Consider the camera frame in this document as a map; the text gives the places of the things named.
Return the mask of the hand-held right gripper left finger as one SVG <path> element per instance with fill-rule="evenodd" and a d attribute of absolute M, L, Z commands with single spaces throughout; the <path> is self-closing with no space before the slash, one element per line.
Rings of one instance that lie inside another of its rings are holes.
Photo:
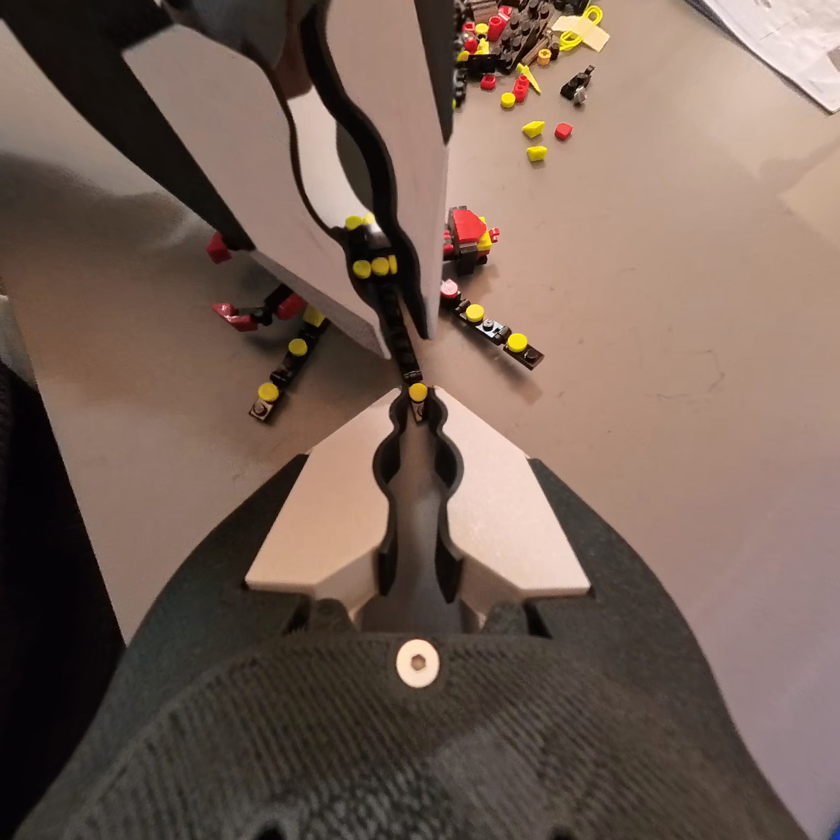
<path fill-rule="evenodd" d="M 248 569 L 249 589 L 373 599 L 392 587 L 406 394 L 392 389 L 312 448 Z"/>

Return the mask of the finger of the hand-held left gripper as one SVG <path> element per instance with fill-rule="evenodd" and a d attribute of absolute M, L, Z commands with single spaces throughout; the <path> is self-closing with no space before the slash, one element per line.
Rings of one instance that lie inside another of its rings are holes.
<path fill-rule="evenodd" d="M 337 228 L 372 211 L 423 339 L 437 330 L 448 140 L 451 2 L 313 2 L 300 22 L 315 92 L 300 127 L 303 184 Z"/>
<path fill-rule="evenodd" d="M 380 319 L 350 278 L 340 225 L 364 210 L 315 94 L 289 114 L 257 63 L 179 24 L 122 57 L 250 238 L 255 262 L 390 359 Z"/>

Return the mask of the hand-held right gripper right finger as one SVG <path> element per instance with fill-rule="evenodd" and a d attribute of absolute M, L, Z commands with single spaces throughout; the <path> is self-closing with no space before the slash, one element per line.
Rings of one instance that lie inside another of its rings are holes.
<path fill-rule="evenodd" d="M 429 394 L 443 485 L 435 572 L 447 603 L 585 595 L 591 583 L 525 452 L 444 389 Z"/>

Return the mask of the black yellow red lego model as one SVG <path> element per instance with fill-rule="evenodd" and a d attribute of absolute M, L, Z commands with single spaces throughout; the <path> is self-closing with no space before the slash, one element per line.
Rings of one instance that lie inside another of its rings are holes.
<path fill-rule="evenodd" d="M 424 416 L 428 388 L 397 302 L 393 284 L 397 271 L 396 254 L 372 213 L 348 217 L 344 232 L 350 246 L 353 278 L 374 281 L 376 300 L 381 303 L 385 317 L 385 336 L 392 342 L 392 354 L 407 386 L 415 420 L 420 422 Z M 499 229 L 489 227 L 483 216 L 467 206 L 451 207 L 444 225 L 443 261 L 455 268 L 457 277 L 470 276 L 487 263 L 498 238 Z M 441 280 L 439 302 L 468 329 L 502 349 L 528 370 L 534 370 L 543 361 L 543 353 L 524 333 L 492 318 L 483 306 L 468 299 L 456 279 L 446 277 Z M 259 385 L 248 410 L 250 417 L 267 423 L 321 337 L 329 330 L 331 321 L 284 283 L 272 290 L 257 307 L 237 308 L 231 303 L 220 302 L 213 305 L 213 310 L 241 333 L 269 327 L 274 321 L 301 321 L 297 335 L 289 341 L 281 362 L 269 373 L 268 381 Z"/>

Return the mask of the pile of loose lego pieces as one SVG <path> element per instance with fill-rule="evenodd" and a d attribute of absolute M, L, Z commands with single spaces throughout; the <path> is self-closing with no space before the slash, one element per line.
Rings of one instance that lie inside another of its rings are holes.
<path fill-rule="evenodd" d="M 541 93 L 534 67 L 549 67 L 581 46 L 599 53 L 610 36 L 594 2 L 454 2 L 453 101 L 459 109 L 468 85 L 494 91 L 502 78 L 512 87 L 501 94 L 504 109 Z"/>

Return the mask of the person's black knit clothing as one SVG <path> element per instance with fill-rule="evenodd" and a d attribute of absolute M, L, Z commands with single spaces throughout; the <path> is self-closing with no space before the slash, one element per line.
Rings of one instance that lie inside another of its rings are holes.
<path fill-rule="evenodd" d="M 2 364 L 2 838 L 68 762 L 123 651 L 43 401 Z"/>

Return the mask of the instruction booklet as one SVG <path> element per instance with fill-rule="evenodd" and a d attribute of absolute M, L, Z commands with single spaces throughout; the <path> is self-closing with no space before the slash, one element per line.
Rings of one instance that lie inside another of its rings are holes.
<path fill-rule="evenodd" d="M 688 1 L 829 113 L 839 110 L 838 1 Z"/>

